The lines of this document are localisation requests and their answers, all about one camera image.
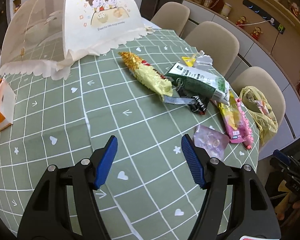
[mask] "mesh food cover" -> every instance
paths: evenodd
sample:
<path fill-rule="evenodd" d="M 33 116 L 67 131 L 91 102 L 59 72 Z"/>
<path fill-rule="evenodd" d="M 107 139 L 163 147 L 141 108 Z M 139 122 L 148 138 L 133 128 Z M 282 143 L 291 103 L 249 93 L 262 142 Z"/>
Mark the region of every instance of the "mesh food cover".
<path fill-rule="evenodd" d="M 145 35 L 134 0 L 28 0 L 7 29 L 0 76 L 34 73 L 67 79 L 76 60 Z"/>

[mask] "chair backrest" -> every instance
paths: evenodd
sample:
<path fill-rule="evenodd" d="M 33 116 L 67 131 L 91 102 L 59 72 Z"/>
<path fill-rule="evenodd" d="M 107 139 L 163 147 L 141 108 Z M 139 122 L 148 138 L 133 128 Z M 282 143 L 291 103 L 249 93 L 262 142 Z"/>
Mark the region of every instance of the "chair backrest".
<path fill-rule="evenodd" d="M 157 11 L 151 22 L 160 28 L 174 30 L 180 36 L 189 15 L 190 9 L 183 4 L 167 2 Z"/>
<path fill-rule="evenodd" d="M 230 85 L 237 95 L 246 86 L 253 86 L 260 90 L 272 107 L 280 126 L 285 113 L 285 99 L 279 86 L 268 72 L 260 67 L 250 67 L 243 71 Z"/>
<path fill-rule="evenodd" d="M 213 67 L 225 75 L 237 56 L 240 48 L 237 38 L 226 28 L 215 22 L 203 22 L 188 34 L 185 41 L 203 50 L 213 59 Z"/>

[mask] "tissue box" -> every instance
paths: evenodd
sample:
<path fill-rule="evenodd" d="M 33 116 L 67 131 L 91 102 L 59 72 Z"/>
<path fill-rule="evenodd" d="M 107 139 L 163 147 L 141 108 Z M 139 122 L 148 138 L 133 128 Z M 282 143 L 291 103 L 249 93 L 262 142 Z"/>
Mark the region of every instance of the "tissue box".
<path fill-rule="evenodd" d="M 16 95 L 4 78 L 0 79 L 0 131 L 14 122 Z"/>

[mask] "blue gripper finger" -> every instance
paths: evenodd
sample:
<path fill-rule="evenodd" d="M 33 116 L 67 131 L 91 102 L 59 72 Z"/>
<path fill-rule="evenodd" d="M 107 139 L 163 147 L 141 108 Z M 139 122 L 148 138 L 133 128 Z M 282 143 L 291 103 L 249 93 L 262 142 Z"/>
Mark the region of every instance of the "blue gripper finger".
<path fill-rule="evenodd" d="M 200 164 L 197 155 L 189 141 L 189 135 L 183 135 L 181 139 L 181 148 L 183 155 L 188 163 L 192 178 L 196 184 L 203 188 L 206 184 L 204 179 L 204 169 Z"/>
<path fill-rule="evenodd" d="M 113 137 L 108 148 L 105 150 L 103 157 L 96 169 L 96 180 L 94 185 L 99 189 L 103 184 L 105 184 L 108 177 L 112 162 L 118 150 L 118 139 Z"/>

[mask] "green checkered tablecloth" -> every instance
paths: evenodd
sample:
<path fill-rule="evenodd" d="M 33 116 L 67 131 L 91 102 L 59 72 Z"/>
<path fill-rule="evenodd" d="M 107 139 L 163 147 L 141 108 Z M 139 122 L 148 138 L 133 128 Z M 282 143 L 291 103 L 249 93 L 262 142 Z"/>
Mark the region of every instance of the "green checkered tablecloth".
<path fill-rule="evenodd" d="M 59 47 L 60 40 L 53 40 L 33 50 L 29 59 L 57 57 Z M 82 58 L 67 80 L 6 77 L 16 105 L 14 124 L 0 132 L 0 217 L 15 234 L 48 165 L 72 166 L 115 135 L 117 155 L 106 184 L 95 192 L 111 238 L 188 238 L 205 192 L 191 177 L 181 137 L 192 136 L 199 123 L 225 133 L 220 112 L 213 104 L 206 115 L 196 115 L 187 106 L 162 103 L 129 73 L 119 51 L 134 52 L 164 73 L 196 49 L 173 31 L 157 30 L 100 57 Z M 242 144 L 229 144 L 224 162 L 236 167 L 248 163 L 256 169 L 259 131 L 249 113 L 246 116 L 253 124 L 255 144 L 249 151 Z M 231 192 L 229 186 L 220 232 L 227 226 Z M 72 227 L 79 233 L 71 187 L 68 193 Z"/>

